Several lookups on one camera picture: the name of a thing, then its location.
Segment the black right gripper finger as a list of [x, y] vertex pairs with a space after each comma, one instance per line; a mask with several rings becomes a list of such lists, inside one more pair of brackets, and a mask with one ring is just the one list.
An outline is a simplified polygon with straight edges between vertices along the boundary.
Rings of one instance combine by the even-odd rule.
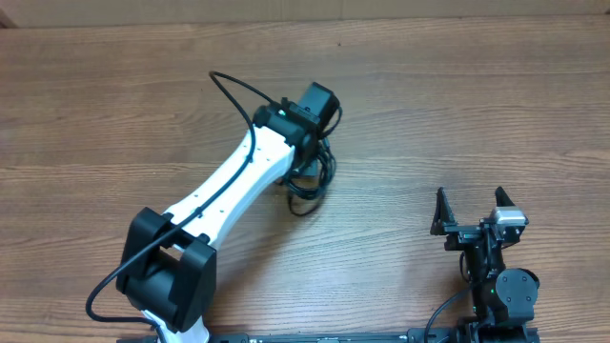
[[497, 207], [514, 207], [515, 203], [511, 200], [503, 187], [497, 187], [495, 190], [496, 206]]
[[431, 235], [446, 235], [449, 227], [455, 227], [457, 221], [449, 205], [449, 200], [443, 187], [437, 190], [435, 214], [430, 228]]

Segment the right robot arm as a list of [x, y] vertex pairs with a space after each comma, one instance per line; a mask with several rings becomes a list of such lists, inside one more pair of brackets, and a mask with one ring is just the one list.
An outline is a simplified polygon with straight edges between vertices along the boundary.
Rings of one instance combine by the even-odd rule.
[[425, 342], [438, 337], [432, 332], [437, 317], [468, 294], [472, 296], [474, 315], [461, 318], [439, 338], [441, 342], [540, 341], [538, 330], [527, 326], [535, 317], [539, 278], [527, 269], [508, 269], [503, 259], [503, 251], [520, 241], [529, 219], [503, 188], [495, 190], [495, 198], [496, 205], [489, 216], [476, 225], [460, 226], [445, 190], [437, 190], [430, 234], [446, 238], [445, 250], [460, 252], [460, 275], [468, 287], [435, 310], [423, 331]]

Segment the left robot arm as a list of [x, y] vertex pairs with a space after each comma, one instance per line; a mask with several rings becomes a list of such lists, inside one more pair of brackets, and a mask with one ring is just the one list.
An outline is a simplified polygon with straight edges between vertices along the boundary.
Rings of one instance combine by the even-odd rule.
[[195, 191], [129, 226], [116, 288], [143, 313], [158, 342], [206, 342], [202, 315], [216, 288], [217, 252], [236, 221], [274, 182], [288, 198], [325, 196], [336, 171], [329, 135], [342, 116], [335, 94], [312, 83], [298, 102], [259, 107], [241, 145]]

